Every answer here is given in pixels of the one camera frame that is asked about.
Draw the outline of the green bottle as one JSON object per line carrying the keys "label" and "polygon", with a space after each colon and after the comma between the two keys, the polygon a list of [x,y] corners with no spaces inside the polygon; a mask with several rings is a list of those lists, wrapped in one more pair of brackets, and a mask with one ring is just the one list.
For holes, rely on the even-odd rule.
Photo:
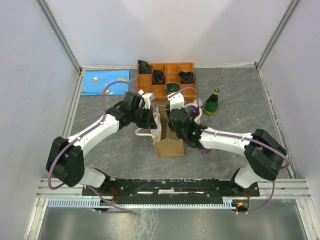
{"label": "green bottle", "polygon": [[213,93],[206,100],[204,104],[204,112],[207,115],[213,115],[217,111],[219,106],[219,93],[220,93],[220,90],[218,88],[215,88],[213,90]]}

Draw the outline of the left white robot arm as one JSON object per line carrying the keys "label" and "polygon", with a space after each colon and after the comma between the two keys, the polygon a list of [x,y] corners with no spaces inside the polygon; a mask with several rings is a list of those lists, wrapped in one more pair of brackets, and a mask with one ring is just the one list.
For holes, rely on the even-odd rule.
{"label": "left white robot arm", "polygon": [[96,168],[85,167],[85,156],[102,140],[131,123],[141,129],[157,129],[153,116],[153,93],[127,92],[122,101],[104,109],[93,124],[68,138],[57,137],[53,142],[46,164],[48,178],[59,179],[62,185],[87,185],[99,195],[111,189],[109,176]]}

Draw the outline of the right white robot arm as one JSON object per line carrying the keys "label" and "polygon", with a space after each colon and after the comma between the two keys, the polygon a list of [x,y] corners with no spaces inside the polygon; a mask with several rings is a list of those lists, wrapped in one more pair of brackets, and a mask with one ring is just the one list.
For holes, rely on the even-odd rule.
{"label": "right white robot arm", "polygon": [[275,181],[284,167],[286,150],[265,130],[253,133],[219,131],[195,122],[187,111],[166,105],[168,126],[191,148],[215,149],[246,158],[247,167],[239,168],[229,181],[228,191],[242,195],[259,180]]}

